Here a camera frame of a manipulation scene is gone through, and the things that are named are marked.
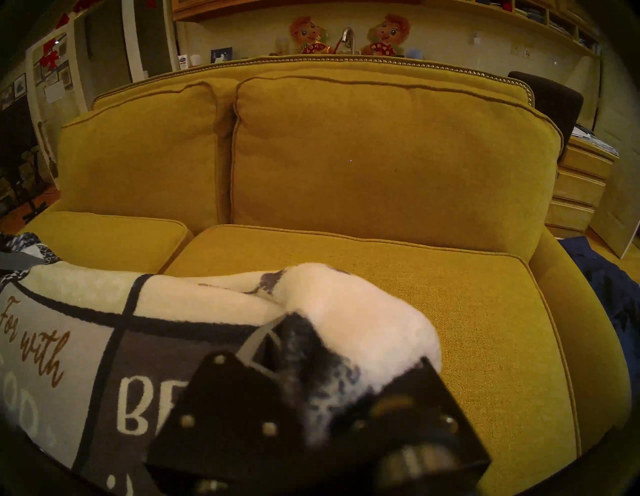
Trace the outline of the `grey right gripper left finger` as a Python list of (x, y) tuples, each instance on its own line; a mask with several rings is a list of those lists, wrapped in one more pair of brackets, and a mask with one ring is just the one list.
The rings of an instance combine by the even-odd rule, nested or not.
[(307, 322), (293, 313), (262, 331), (257, 363), (207, 355), (151, 442), (145, 468), (162, 493), (307, 491)]

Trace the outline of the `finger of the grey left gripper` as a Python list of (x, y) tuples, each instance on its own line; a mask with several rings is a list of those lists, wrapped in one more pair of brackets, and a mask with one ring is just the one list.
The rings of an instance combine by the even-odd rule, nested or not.
[(43, 258), (23, 252), (1, 252), (0, 257), (1, 271), (28, 271), (35, 266), (46, 265)]

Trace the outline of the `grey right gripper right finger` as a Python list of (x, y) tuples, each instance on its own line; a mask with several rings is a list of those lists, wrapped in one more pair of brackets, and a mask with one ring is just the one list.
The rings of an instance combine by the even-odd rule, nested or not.
[(492, 463), (427, 358), (349, 406), (330, 433), (357, 439), (347, 450), (355, 461), (331, 476), (326, 493), (482, 493)]

